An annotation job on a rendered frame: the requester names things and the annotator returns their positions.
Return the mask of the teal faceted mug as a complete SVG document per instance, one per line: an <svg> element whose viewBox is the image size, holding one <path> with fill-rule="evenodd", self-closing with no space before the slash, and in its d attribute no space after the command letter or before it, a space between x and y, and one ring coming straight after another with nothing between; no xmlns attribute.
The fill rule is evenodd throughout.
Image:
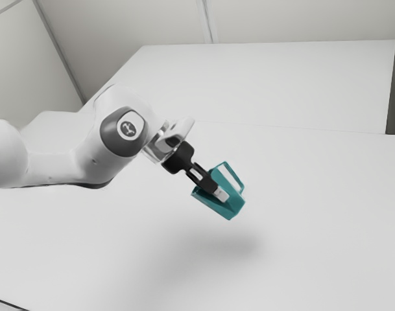
<svg viewBox="0 0 395 311"><path fill-rule="evenodd" d="M238 187L234 187L226 178L221 171L222 167L230 174ZM221 215L223 218L231 220L239 214L245 204L245 199L243 198L243 190L245 189L245 186L227 161L223 161L216 167L213 167L208 171L208 173L214 182L216 182L216 184L218 184L218 186L228 195L226 201L220 201L220 199L218 199L214 194L208 194L198 186L192 190L191 196L206 207L209 207L212 211Z"/></svg>

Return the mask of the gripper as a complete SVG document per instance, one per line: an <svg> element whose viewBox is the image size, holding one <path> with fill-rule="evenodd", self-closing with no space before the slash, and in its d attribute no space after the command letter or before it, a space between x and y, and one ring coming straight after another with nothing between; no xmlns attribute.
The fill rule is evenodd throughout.
<svg viewBox="0 0 395 311"><path fill-rule="evenodd" d="M192 197L201 202L227 202L230 195L225 188L214 179L211 172L205 170L197 162L192 162L195 149L188 143L182 142L176 151L168 157L162 167L170 174L186 171L186 176L195 184Z"/></svg>

